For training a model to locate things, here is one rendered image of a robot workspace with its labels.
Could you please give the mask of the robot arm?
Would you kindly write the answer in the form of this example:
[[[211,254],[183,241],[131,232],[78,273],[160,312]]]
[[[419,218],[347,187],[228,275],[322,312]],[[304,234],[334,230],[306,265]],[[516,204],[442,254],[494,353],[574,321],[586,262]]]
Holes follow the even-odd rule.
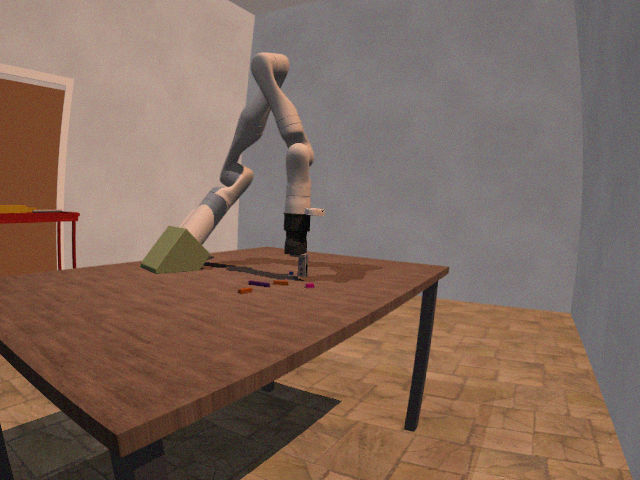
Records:
[[[238,159],[245,149],[262,136],[271,110],[280,135],[288,147],[286,196],[311,197],[309,167],[314,161],[314,153],[297,110],[280,90],[288,70],[289,60],[282,54],[258,53],[252,59],[251,71],[261,90],[241,112],[220,174],[220,182],[227,187],[212,188],[180,225],[201,245],[251,184],[253,171],[239,164]],[[231,186],[232,188],[228,188]]]

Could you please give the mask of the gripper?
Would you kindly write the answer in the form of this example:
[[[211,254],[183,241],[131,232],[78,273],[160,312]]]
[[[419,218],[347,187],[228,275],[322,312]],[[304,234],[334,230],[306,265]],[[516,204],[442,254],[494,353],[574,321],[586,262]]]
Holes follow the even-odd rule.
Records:
[[[311,208],[310,197],[286,196],[284,230],[286,231],[285,254],[299,257],[298,277],[308,273],[307,232],[310,231],[310,216],[324,216],[324,209]],[[306,256],[307,255],[307,256]]]

